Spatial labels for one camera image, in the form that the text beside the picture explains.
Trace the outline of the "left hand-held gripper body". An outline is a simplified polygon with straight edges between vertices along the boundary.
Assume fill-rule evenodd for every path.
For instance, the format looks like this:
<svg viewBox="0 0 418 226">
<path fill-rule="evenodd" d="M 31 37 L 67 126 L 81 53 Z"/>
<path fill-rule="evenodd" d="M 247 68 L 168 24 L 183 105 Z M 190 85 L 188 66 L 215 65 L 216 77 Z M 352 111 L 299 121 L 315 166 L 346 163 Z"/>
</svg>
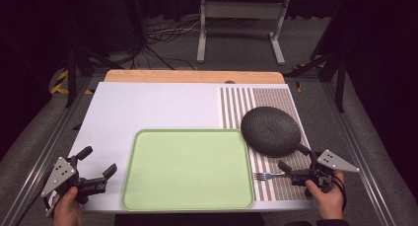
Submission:
<svg viewBox="0 0 418 226">
<path fill-rule="evenodd" d="M 80 160 L 83 160 L 83 157 L 59 157 L 51 169 L 40 196 L 47 200 L 47 196 L 54 191 L 63 196 L 71 187 L 75 187 L 78 190 L 76 201 L 79 204 L 86 204 L 90 195 L 105 193 L 107 172 L 104 172 L 100 178 L 96 179 L 81 178 L 77 170 L 78 161 Z"/>
</svg>

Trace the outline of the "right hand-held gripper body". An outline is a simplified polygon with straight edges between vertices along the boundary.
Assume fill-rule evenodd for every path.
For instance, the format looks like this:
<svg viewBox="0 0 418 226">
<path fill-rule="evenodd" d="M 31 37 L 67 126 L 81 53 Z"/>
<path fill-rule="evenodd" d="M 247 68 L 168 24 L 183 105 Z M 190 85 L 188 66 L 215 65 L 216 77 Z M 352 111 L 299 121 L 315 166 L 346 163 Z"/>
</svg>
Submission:
<svg viewBox="0 0 418 226">
<path fill-rule="evenodd" d="M 308 151 L 311 164 L 307 169 L 290 172 L 291 184 L 304 187 L 306 181 L 313 181 L 322 191 L 330 192 L 337 185 L 334 171 L 359 173 L 360 169 L 329 150 Z"/>
</svg>

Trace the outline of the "silver metal fork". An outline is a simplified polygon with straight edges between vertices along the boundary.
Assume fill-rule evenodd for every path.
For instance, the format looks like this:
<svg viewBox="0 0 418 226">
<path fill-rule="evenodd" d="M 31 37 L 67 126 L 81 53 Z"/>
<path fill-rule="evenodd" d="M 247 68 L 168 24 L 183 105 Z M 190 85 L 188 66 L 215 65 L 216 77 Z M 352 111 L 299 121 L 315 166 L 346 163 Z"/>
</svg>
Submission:
<svg viewBox="0 0 418 226">
<path fill-rule="evenodd" d="M 286 173 L 253 173 L 252 176 L 257 181 L 268 181 L 278 177 L 285 177 Z"/>
</svg>

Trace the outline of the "person's left hand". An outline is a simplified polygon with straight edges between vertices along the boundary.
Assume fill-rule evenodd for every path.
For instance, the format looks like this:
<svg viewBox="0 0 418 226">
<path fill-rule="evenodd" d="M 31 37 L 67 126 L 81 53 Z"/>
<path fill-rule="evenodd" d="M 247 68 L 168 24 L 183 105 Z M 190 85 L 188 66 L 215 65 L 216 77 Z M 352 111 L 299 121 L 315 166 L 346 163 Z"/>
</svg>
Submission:
<svg viewBox="0 0 418 226">
<path fill-rule="evenodd" d="M 54 197 L 54 226 L 83 226 L 83 212 L 76 200 L 78 189 L 71 187 L 64 195 Z"/>
</svg>

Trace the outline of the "person's right hand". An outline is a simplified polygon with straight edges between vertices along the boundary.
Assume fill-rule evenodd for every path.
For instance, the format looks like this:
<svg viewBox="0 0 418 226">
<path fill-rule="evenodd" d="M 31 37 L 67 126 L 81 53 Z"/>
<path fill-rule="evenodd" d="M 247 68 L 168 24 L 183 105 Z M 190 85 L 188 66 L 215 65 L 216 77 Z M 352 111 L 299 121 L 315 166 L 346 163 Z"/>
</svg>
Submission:
<svg viewBox="0 0 418 226">
<path fill-rule="evenodd" d="M 329 192 L 322 192 L 321 189 L 311 180 L 306 181 L 306 187 L 312 194 L 316 203 L 319 217 L 323 220 L 343 219 L 343 193 L 338 187 Z"/>
</svg>

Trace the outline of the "white table board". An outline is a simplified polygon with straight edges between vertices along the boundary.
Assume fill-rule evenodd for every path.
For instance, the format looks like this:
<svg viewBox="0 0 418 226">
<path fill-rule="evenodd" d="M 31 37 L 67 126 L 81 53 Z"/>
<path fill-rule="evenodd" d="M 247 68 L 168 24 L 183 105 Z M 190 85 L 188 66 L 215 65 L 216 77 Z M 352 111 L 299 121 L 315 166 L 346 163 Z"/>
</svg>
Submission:
<svg viewBox="0 0 418 226">
<path fill-rule="evenodd" d="M 135 212 L 122 207 L 121 199 L 131 152 L 137 133 L 144 129 L 236 129 L 221 126 L 220 88 L 288 88 L 285 84 L 197 84 L 101 82 L 90 103 L 71 152 L 91 146 L 93 152 L 78 170 L 95 178 L 115 163 L 116 173 L 103 194 L 85 204 L 89 212 L 180 213 L 302 210 L 312 200 L 256 201 L 239 210 L 189 210 Z"/>
</svg>

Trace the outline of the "light green tray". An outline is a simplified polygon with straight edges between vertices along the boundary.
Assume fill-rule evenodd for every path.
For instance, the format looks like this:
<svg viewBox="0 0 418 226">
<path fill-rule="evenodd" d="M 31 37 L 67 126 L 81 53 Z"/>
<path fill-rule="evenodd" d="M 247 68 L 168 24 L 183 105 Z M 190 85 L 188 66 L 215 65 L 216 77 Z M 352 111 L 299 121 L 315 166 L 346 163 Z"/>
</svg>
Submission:
<svg viewBox="0 0 418 226">
<path fill-rule="evenodd" d="M 125 210 L 239 210 L 253 202 L 247 147 L 238 130 L 137 133 L 122 192 Z"/>
</svg>

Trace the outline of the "black tripod stand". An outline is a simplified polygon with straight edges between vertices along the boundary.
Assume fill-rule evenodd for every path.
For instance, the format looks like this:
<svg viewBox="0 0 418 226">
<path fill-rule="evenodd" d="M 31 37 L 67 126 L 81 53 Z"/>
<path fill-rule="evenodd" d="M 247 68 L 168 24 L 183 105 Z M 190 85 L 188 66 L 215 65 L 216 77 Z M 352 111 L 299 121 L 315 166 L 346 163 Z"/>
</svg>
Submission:
<svg viewBox="0 0 418 226">
<path fill-rule="evenodd" d="M 68 71 L 68 98 L 67 108 L 70 108 L 76 101 L 77 95 L 77 71 L 80 71 L 83 77 L 92 77 L 95 73 L 93 62 L 90 58 L 93 57 L 96 61 L 103 64 L 105 67 L 111 69 L 121 69 L 121 66 L 108 58 L 99 55 L 86 46 L 73 45 L 67 52 L 67 71 Z"/>
</svg>

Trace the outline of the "striped woven placemat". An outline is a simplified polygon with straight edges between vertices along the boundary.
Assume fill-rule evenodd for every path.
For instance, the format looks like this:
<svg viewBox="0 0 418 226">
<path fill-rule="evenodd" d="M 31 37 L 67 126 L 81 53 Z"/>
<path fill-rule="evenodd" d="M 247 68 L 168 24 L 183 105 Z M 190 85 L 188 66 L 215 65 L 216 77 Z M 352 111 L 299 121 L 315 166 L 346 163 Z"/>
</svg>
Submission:
<svg viewBox="0 0 418 226">
<path fill-rule="evenodd" d="M 257 107 L 277 108 L 298 124 L 301 131 L 301 143 L 306 147 L 310 144 L 306 138 L 303 125 L 288 88 L 220 88 L 221 126 L 223 128 L 239 128 L 242 118 L 251 109 Z M 294 170 L 307 169 L 311 163 L 308 156 L 295 151 L 290 156 L 271 158 L 247 149 L 250 162 L 250 173 L 279 173 L 278 162 L 282 160 Z M 273 178 L 268 181 L 253 181 L 256 201 L 307 200 L 305 188 L 292 186 L 286 177 Z"/>
</svg>

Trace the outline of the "black metal stand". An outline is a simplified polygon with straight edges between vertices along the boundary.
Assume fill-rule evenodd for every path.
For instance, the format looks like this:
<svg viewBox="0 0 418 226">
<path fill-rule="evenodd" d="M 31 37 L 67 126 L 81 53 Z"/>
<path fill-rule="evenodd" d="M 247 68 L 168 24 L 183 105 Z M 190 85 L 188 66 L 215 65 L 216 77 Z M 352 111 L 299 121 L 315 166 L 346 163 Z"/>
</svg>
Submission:
<svg viewBox="0 0 418 226">
<path fill-rule="evenodd" d="M 344 44 L 337 44 L 334 48 L 327 48 L 322 51 L 324 41 L 321 38 L 313 50 L 311 61 L 305 65 L 298 64 L 294 69 L 285 73 L 284 77 L 296 78 L 303 73 L 323 65 L 320 72 L 317 74 L 317 79 L 320 82 L 329 83 L 331 78 L 336 75 L 336 88 L 334 101 L 338 110 L 343 113 L 343 94 L 345 86 L 347 47 Z"/>
</svg>

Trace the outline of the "wooden table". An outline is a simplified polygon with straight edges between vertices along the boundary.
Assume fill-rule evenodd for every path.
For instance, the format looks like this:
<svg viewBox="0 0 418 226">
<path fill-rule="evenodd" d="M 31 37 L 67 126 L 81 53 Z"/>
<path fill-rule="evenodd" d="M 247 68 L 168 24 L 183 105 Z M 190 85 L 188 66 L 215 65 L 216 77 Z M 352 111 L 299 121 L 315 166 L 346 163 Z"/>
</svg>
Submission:
<svg viewBox="0 0 418 226">
<path fill-rule="evenodd" d="M 106 73 L 105 82 L 284 84 L 279 72 L 198 70 L 117 70 Z"/>
</svg>

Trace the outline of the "aluminium frame rail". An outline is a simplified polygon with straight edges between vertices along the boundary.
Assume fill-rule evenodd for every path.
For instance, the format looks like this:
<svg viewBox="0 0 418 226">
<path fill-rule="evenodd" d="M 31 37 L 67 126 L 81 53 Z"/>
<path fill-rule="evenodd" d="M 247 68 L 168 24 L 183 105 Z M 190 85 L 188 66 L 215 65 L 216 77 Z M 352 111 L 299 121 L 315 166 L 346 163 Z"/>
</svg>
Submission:
<svg viewBox="0 0 418 226">
<path fill-rule="evenodd" d="M 321 83 L 322 90 L 331 104 L 331 109 L 336 116 L 337 122 L 343 130 L 346 141 L 348 142 L 348 151 L 353 162 L 360 168 L 360 178 L 365 190 L 372 202 L 375 212 L 383 226 L 397 226 L 384 198 L 381 189 L 378 187 L 369 164 L 367 163 L 359 142 L 357 141 L 353 129 L 345 113 L 342 113 L 334 101 L 335 94 L 329 83 Z"/>
<path fill-rule="evenodd" d="M 102 79 L 78 75 L 73 102 L 67 95 L 54 94 L 0 160 L 0 226 L 48 222 L 39 196 L 46 172 L 57 157 L 70 152 L 75 127 L 83 122 L 92 99 L 86 91 Z"/>
</svg>

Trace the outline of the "white metal stand frame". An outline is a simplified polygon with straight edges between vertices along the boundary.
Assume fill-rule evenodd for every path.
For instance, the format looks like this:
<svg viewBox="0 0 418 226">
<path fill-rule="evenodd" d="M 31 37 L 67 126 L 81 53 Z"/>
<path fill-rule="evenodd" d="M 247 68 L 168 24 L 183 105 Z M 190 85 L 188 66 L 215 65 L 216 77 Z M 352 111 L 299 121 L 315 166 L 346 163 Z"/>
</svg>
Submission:
<svg viewBox="0 0 418 226">
<path fill-rule="evenodd" d="M 205 61 L 206 50 L 206 19 L 260 19 L 275 20 L 276 29 L 268 37 L 279 65 L 285 64 L 285 58 L 279 44 L 279 36 L 289 7 L 290 0 L 279 3 L 252 3 L 252 2 L 216 2 L 200 0 L 200 32 L 197 46 L 196 61 Z"/>
</svg>

